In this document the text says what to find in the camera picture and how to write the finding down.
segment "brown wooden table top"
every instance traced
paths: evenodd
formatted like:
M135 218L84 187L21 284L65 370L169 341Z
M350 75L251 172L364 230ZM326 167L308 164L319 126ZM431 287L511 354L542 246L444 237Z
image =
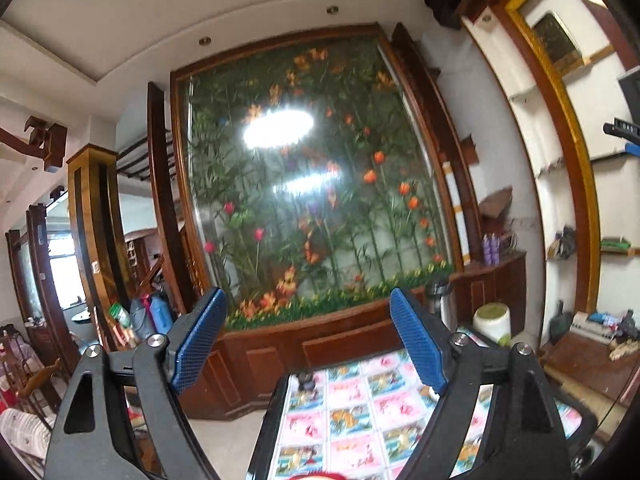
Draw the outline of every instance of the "brown wooden table top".
M542 364L624 406L629 406L640 383L640 352L610 361L607 345L572 332L547 348Z

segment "blue textured pad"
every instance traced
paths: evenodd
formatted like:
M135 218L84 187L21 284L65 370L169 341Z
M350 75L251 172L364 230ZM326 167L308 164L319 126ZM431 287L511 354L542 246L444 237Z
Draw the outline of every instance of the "blue textured pad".
M432 386L437 394L444 393L447 379L442 373L442 354L399 288L391 292L389 308L420 381Z
M198 380L225 319L226 296L219 289L200 314L175 356L175 373L171 386L178 395Z

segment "blue gripper pad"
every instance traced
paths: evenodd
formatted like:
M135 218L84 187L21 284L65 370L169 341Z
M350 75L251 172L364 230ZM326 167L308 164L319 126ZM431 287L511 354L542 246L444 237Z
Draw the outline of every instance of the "blue gripper pad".
M432 386L439 395L443 394L451 376L452 358L447 345L449 330L408 291L395 288L391 292L389 308L391 319L422 384ZM430 330L434 331L435 340Z
M225 293L213 287L169 330L165 366L168 381L176 394L181 394L198 380L225 319Z

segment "wooden bracket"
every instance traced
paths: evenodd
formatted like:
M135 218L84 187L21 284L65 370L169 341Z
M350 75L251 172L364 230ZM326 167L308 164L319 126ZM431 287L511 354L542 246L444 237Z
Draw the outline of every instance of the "wooden bracket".
M55 173L62 168L65 158L66 126L53 123L47 128L46 121L31 116L24 124L24 131L26 132L29 128L33 128L33 131L28 143L3 128L0 128L0 142L18 153L40 158L44 161L44 170Z

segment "pink flower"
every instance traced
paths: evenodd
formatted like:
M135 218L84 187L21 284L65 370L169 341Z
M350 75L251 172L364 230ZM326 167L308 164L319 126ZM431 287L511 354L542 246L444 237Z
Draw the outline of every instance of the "pink flower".
M207 254L215 253L217 248L215 243L213 242L204 242L204 245L202 247Z

